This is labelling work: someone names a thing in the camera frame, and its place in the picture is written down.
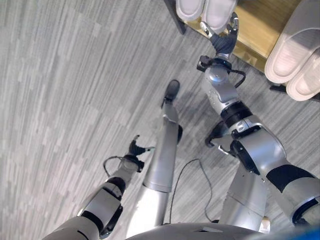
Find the robotic hand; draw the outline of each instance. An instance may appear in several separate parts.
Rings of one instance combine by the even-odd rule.
[[[294,224],[320,224],[319,179],[289,163],[279,139],[239,99],[236,87],[244,79],[235,86],[229,82],[230,72],[240,73],[232,70],[229,62],[239,26],[235,13],[231,22],[233,26],[227,28],[229,34],[222,37],[205,22],[200,24],[216,56],[201,56],[197,69],[204,72],[202,88],[222,118],[205,142],[209,147],[218,146],[223,153],[237,157],[247,171],[260,176]]]
[[[43,240],[98,240],[105,239],[113,231],[122,211],[121,199],[135,172],[140,173],[144,162],[137,156],[154,147],[137,146],[132,140],[115,173],[100,185],[83,203],[76,217],[63,223]]]

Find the floor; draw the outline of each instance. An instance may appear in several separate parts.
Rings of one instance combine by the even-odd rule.
[[[106,179],[105,158],[123,155],[136,134],[139,145],[154,145],[171,79],[181,83],[176,108],[184,128],[175,179],[201,158],[213,188],[208,215],[219,219],[239,161],[204,144],[219,116],[196,64],[214,51],[191,29],[180,35],[163,1],[2,0],[0,36],[0,239],[43,238]],[[232,64],[247,73],[239,95],[279,137],[288,160],[319,177],[319,103],[269,91],[262,73],[235,57]],[[113,240],[125,237],[145,172],[125,192]],[[209,196],[194,162],[181,177],[172,222],[206,222]],[[272,231],[291,226],[271,196],[266,215]]]

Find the white slipper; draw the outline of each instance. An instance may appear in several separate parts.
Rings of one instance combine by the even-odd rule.
[[[202,21],[206,22],[216,33],[222,33],[237,6],[238,0],[206,0]]]
[[[311,55],[300,72],[288,82],[286,92],[297,101],[308,100],[320,92],[320,48]]]
[[[269,55],[264,73],[272,82],[290,81],[320,47],[320,1],[302,0]]]
[[[200,17],[205,0],[176,0],[176,14],[185,21],[193,21]]]

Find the black cable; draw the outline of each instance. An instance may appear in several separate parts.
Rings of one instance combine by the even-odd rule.
[[[106,175],[108,176],[108,178],[110,178],[111,175],[109,174],[109,172],[107,170],[106,164],[110,159],[119,159],[120,161],[122,161],[123,157],[122,156],[111,156],[111,157],[108,157],[106,160],[103,161],[103,169],[104,169]]]
[[[209,184],[209,187],[210,187],[210,198],[209,198],[209,201],[207,202],[207,204],[205,205],[204,214],[205,214],[205,217],[206,217],[210,222],[212,222],[211,219],[208,217],[208,214],[207,214],[207,208],[208,208],[209,203],[211,202],[211,199],[212,199],[212,196],[213,196],[212,185],[211,185],[211,182],[210,182],[210,180],[209,180],[209,178],[208,178],[208,176],[207,176],[207,174],[206,174],[206,172],[205,172],[205,170],[204,170],[204,167],[202,166],[202,163],[201,163],[200,159],[199,159],[199,158],[195,158],[195,159],[187,162],[187,163],[183,166],[183,168],[181,169],[181,171],[180,171],[180,173],[179,173],[178,179],[176,180],[176,184],[175,184],[175,187],[174,187],[174,190],[173,190],[173,194],[172,194],[172,199],[171,199],[171,206],[170,206],[170,213],[169,213],[169,224],[171,224],[172,207],[173,207],[174,198],[175,198],[175,194],[176,194],[176,190],[177,190],[177,186],[178,186],[180,177],[181,177],[184,169],[186,168],[186,166],[188,166],[190,163],[192,163],[192,162],[194,162],[194,161],[199,161],[200,168],[201,168],[201,170],[202,170],[202,172],[203,172],[203,174],[204,174],[204,176],[205,176],[205,178],[206,178],[206,180],[207,180],[207,182],[208,182],[208,184]]]
[[[238,81],[238,82],[234,85],[235,88],[239,87],[239,86],[246,80],[246,73],[245,73],[244,71],[233,70],[233,69],[232,69],[232,70],[230,70],[230,72],[235,73],[235,74],[240,74],[240,75],[243,76],[243,77],[241,78],[241,80]]]
[[[228,72],[242,75],[242,78],[234,85],[235,88],[238,88],[246,80],[246,73],[244,71],[230,69],[224,65],[219,65],[219,67],[227,70]]]

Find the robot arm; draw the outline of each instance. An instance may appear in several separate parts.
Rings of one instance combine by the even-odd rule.
[[[238,18],[235,14],[232,18],[234,26],[228,27],[229,35],[224,37],[212,32],[205,22],[200,25],[216,56],[201,56],[197,69],[204,72],[202,88],[222,118],[206,143],[237,157],[249,172],[260,175],[294,224],[320,224],[319,179],[287,161],[279,139],[252,114],[229,82],[232,69],[228,60],[238,32]]]
[[[141,172],[144,163],[136,157],[150,151],[136,145],[136,136],[128,153],[114,174],[100,185],[83,203],[78,215],[69,219],[43,240],[98,240],[113,231],[122,211],[121,199],[135,172]]]

